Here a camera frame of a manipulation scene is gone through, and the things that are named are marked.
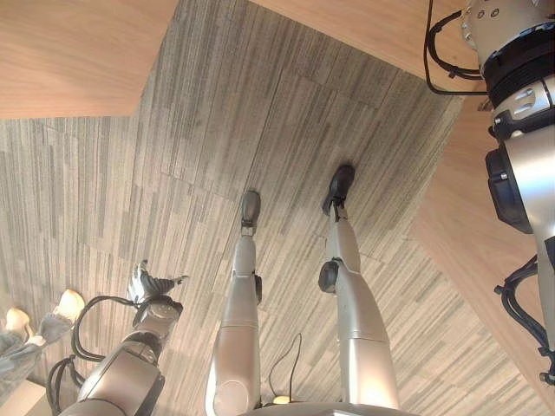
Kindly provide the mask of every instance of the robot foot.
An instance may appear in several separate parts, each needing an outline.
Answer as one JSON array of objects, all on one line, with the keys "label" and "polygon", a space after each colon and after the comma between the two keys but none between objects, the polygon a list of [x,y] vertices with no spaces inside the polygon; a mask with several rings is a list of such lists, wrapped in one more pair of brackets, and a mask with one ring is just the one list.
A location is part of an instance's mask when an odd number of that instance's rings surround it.
[{"label": "robot foot", "polygon": [[256,191],[247,191],[241,201],[241,226],[256,228],[260,214],[260,195]]},{"label": "robot foot", "polygon": [[350,164],[341,165],[337,168],[330,182],[330,190],[323,201],[322,210],[326,215],[330,214],[332,203],[343,205],[347,198],[350,186],[355,180],[355,168]]}]

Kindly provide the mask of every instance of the person's foot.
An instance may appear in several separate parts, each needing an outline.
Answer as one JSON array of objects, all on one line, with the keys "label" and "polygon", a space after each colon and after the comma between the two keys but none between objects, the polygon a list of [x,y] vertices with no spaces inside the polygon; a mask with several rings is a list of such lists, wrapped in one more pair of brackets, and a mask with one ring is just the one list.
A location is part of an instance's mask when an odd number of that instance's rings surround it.
[{"label": "person's foot", "polygon": [[71,289],[66,289],[62,294],[62,298],[60,299],[58,306],[54,308],[52,313],[70,320],[73,324],[84,307],[85,302],[83,301],[81,295]]},{"label": "person's foot", "polygon": [[52,313],[46,314],[41,320],[41,325],[35,336],[29,339],[30,343],[42,347],[58,341],[64,334],[68,333],[77,316],[85,307],[81,295],[73,290],[67,289]]},{"label": "person's foot", "polygon": [[18,308],[8,309],[6,314],[6,330],[21,336],[23,341],[27,341],[33,335],[29,325],[29,315]]}]

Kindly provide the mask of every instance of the silver robot leg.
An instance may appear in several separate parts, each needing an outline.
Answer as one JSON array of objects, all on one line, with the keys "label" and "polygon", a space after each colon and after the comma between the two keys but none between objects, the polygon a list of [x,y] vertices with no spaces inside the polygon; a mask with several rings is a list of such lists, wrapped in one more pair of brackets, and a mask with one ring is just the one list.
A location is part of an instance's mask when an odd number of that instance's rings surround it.
[{"label": "silver robot leg", "polygon": [[235,248],[232,282],[214,344],[206,387],[208,416],[235,416],[260,402],[258,312],[261,280],[255,275],[253,235],[260,197],[246,192],[241,206],[241,236]]},{"label": "silver robot leg", "polygon": [[397,409],[399,399],[389,338],[368,284],[361,276],[355,233],[343,202],[354,179],[352,166],[341,166],[324,201],[330,235],[319,285],[336,293],[343,402]]}]

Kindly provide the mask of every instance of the yellow light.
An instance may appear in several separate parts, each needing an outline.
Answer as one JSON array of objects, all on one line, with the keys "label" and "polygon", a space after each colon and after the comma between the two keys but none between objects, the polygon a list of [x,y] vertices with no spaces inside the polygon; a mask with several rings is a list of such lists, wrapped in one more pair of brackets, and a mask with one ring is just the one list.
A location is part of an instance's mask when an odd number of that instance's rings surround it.
[{"label": "yellow light", "polygon": [[289,403],[289,396],[274,397],[274,405],[286,405],[287,403]]}]

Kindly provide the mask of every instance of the wooden wall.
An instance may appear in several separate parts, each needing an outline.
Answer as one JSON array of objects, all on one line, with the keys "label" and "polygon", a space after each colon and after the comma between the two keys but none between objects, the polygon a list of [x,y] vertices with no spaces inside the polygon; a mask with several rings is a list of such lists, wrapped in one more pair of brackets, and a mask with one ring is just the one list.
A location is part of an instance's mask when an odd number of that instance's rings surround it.
[{"label": "wooden wall", "polygon": [[0,2],[0,118],[130,115],[177,0]]},{"label": "wooden wall", "polygon": [[[497,219],[484,158],[497,147],[487,132],[490,113],[469,97],[435,171],[412,233],[454,282],[530,384],[555,412],[553,388],[539,381],[549,360],[537,342],[501,306],[493,288],[536,253],[531,236]],[[519,286],[519,301],[540,322],[537,279]]]}]

